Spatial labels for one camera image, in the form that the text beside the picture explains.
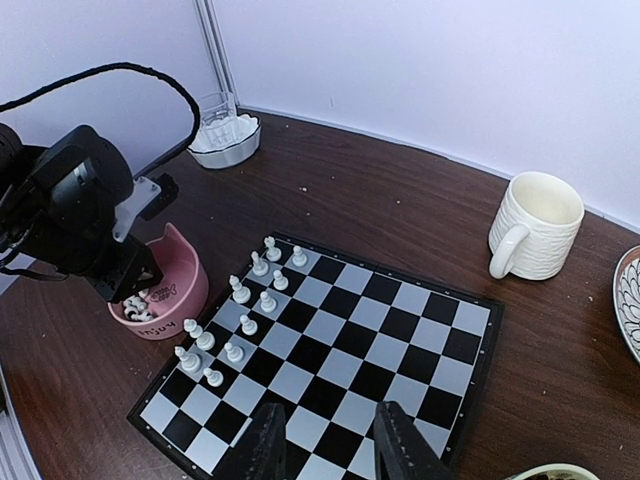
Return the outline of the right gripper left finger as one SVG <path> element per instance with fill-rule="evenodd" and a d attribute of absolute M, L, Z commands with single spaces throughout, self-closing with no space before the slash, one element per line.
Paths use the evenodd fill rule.
<path fill-rule="evenodd" d="M 263 404 L 236 446 L 214 470 L 215 479 L 284 479 L 286 470 L 285 409 Z"/>

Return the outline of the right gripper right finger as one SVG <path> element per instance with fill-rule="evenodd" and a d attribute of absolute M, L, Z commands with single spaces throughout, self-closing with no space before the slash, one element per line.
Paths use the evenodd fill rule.
<path fill-rule="evenodd" d="M 373 432 L 376 479 L 455 479 L 396 401 L 377 404 Z"/>

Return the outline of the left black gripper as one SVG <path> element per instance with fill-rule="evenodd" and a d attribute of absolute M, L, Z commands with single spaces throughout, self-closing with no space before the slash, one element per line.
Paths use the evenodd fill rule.
<path fill-rule="evenodd" d="M 164 274 L 151 249 L 129 236 L 123 243 L 108 243 L 81 277 L 104 301 L 118 303 L 159 284 Z"/>

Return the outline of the white pawn six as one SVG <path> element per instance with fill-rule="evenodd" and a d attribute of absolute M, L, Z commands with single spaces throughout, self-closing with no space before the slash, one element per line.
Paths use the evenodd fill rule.
<path fill-rule="evenodd" d="M 220 387 L 224 382 L 224 374 L 220 370 L 205 368 L 203 370 L 203 375 L 207 381 L 207 384 L 211 387 Z"/>

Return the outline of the white queen piece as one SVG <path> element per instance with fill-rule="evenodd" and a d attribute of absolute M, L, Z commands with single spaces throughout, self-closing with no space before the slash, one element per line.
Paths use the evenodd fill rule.
<path fill-rule="evenodd" d="M 203 351 L 211 350 L 215 345 L 215 337 L 205 331 L 195 319 L 187 318 L 183 321 L 183 328 L 189 336 L 195 340 L 196 346 Z"/>

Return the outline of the white bishop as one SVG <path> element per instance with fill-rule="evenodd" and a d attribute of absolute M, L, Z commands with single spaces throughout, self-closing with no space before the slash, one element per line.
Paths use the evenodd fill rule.
<path fill-rule="evenodd" d="M 238 304 L 245 304 L 251 298 L 251 291 L 248 287 L 244 286 L 240 279 L 231 275 L 229 277 L 229 284 L 232 289 L 232 299 Z"/>

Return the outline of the white pawn five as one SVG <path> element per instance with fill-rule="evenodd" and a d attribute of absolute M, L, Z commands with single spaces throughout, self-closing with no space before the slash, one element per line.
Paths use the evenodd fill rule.
<path fill-rule="evenodd" d="M 244 358 L 244 350 L 241 346 L 239 345 L 235 345 L 232 342 L 227 342 L 224 345 L 224 351 L 226 354 L 227 359 L 231 362 L 231 363 L 239 363 L 243 360 Z"/>

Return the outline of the white knight piece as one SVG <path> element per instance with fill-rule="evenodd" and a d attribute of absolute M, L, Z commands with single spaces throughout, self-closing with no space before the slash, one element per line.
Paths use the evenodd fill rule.
<path fill-rule="evenodd" d="M 252 273 L 255 276 L 262 277 L 269 272 L 269 264 L 260 256 L 257 251 L 251 252 Z"/>

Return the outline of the white rook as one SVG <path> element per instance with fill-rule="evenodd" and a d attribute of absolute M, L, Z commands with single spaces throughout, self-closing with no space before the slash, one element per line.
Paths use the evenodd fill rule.
<path fill-rule="evenodd" d="M 276 245 L 276 240 L 273 236 L 267 236 L 264 238 L 264 245 L 266 247 L 266 258 L 270 262 L 277 262 L 282 257 L 281 249 Z"/>

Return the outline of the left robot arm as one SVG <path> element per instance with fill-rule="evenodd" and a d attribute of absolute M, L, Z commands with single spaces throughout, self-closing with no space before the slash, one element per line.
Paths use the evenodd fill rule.
<path fill-rule="evenodd" d="M 162 179 L 133 177 L 106 139 L 81 125 L 49 148 L 1 127 L 1 272 L 86 279 L 109 303 L 158 285 L 151 249 L 131 235 L 164 207 Z"/>

